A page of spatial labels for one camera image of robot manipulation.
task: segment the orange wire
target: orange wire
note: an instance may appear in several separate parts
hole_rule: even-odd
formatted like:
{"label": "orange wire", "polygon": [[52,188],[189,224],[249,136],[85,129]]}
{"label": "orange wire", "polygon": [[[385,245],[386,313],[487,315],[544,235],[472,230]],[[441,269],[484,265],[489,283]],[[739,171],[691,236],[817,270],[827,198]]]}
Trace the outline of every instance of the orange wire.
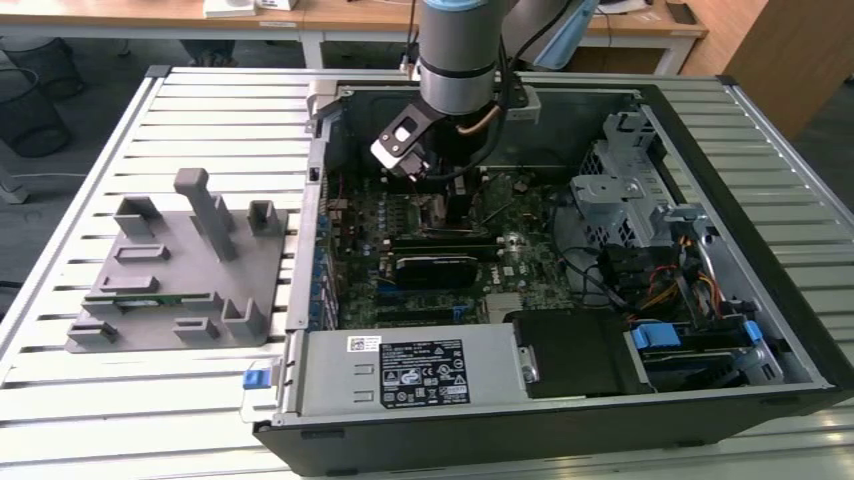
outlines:
{"label": "orange wire", "polygon": [[485,126],[489,124],[499,113],[501,113],[501,107],[495,105],[492,109],[485,113],[483,118],[477,121],[477,123],[475,123],[471,127],[463,127],[461,125],[457,125],[456,132],[464,137],[473,135],[485,128]]}
{"label": "orange wire", "polygon": [[717,282],[713,281],[711,278],[708,278],[705,275],[703,275],[701,273],[699,274],[699,279],[701,282],[704,282],[708,285],[708,289],[709,292],[708,294],[711,295],[711,305],[715,309],[715,314],[717,316],[720,316],[720,287],[717,286]]}
{"label": "orange wire", "polygon": [[652,270],[652,274],[649,275],[649,288],[645,291],[645,296],[647,297],[652,295],[652,290],[655,288],[655,284],[652,283],[652,281],[655,280],[655,276],[657,275],[657,272],[661,272],[664,270],[672,270],[675,268],[676,268],[675,265],[664,265],[661,267],[656,267],[655,270]]}

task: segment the white sticker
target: white sticker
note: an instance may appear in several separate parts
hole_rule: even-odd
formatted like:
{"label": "white sticker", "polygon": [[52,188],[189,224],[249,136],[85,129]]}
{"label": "white sticker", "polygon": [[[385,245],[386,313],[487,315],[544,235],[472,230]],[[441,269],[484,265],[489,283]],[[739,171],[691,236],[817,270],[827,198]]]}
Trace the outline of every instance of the white sticker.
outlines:
{"label": "white sticker", "polygon": [[296,28],[293,22],[257,22],[257,25],[261,27]]}
{"label": "white sticker", "polygon": [[448,395],[459,395],[468,392],[468,387],[465,386],[459,386],[459,387],[445,387],[445,393]]}
{"label": "white sticker", "polygon": [[346,337],[348,352],[378,352],[378,344],[382,343],[382,337]]}

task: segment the robotic arm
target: robotic arm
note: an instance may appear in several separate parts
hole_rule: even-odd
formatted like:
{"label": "robotic arm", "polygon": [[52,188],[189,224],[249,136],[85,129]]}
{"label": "robotic arm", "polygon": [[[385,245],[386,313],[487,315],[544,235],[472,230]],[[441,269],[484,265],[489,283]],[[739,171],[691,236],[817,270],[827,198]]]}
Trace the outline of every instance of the robotic arm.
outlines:
{"label": "robotic arm", "polygon": [[[488,157],[511,108],[509,91],[520,88],[512,85],[516,62],[524,59],[547,68],[561,68],[597,3],[424,0],[420,94],[370,146],[374,157],[396,176],[413,182],[449,181]],[[491,123],[493,131],[488,134]]]}

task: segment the desk leg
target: desk leg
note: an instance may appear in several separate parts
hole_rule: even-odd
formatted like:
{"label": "desk leg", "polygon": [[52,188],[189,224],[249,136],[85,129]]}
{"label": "desk leg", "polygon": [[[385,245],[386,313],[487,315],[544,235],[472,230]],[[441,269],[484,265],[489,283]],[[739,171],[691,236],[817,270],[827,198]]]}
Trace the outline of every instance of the desk leg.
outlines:
{"label": "desk leg", "polygon": [[661,59],[655,67],[655,75],[679,75],[681,65],[688,58],[695,41],[696,38],[693,37],[669,39],[669,46],[667,50],[664,50]]}
{"label": "desk leg", "polygon": [[0,198],[11,205],[17,205],[26,201],[26,197],[29,197],[29,193],[26,193],[23,186],[0,165]]}
{"label": "desk leg", "polygon": [[305,68],[322,69],[322,32],[316,30],[302,30],[298,32],[298,41],[302,44],[302,56],[305,57]]}

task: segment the green circuit board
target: green circuit board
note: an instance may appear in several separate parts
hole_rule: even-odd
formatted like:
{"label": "green circuit board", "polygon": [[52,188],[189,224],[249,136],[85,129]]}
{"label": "green circuit board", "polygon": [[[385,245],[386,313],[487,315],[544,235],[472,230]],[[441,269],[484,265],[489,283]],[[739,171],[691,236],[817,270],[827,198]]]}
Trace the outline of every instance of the green circuit board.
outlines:
{"label": "green circuit board", "polygon": [[421,212],[434,196],[392,195],[381,185],[365,182],[332,215],[340,272],[337,328],[488,323],[484,299],[500,293],[517,294],[523,309],[571,308],[577,297],[569,293],[545,232],[549,192],[549,186],[536,186],[524,175],[493,174],[475,193],[469,229],[472,235],[497,238],[500,256],[477,263],[471,287],[398,290],[388,275],[390,258],[382,242],[433,233]]}

